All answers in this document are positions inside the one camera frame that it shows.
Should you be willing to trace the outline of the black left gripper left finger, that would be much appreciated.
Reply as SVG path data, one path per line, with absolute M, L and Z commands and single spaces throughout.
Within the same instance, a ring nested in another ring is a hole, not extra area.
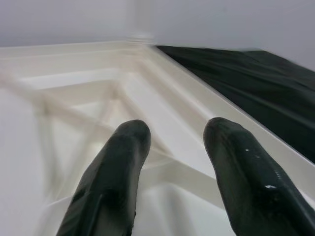
M 150 146 L 144 121 L 119 125 L 81 177 L 57 235 L 131 235 L 139 176 Z

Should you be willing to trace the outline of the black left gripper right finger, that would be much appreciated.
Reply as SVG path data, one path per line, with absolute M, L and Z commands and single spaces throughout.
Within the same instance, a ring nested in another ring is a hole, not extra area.
M 236 235 L 314 235 L 314 209 L 250 131 L 217 117 L 203 139 Z

